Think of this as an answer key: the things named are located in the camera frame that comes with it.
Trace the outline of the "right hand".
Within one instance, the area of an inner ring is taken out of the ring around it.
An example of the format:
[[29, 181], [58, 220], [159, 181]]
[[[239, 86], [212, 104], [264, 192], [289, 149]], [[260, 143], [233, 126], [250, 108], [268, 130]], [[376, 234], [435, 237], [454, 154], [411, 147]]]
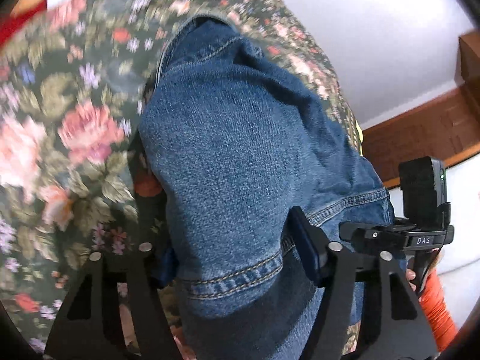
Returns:
[[413, 270], [408, 268], [405, 272], [405, 275], [412, 290], [416, 291], [416, 285], [413, 283], [413, 281], [416, 279], [416, 273]]

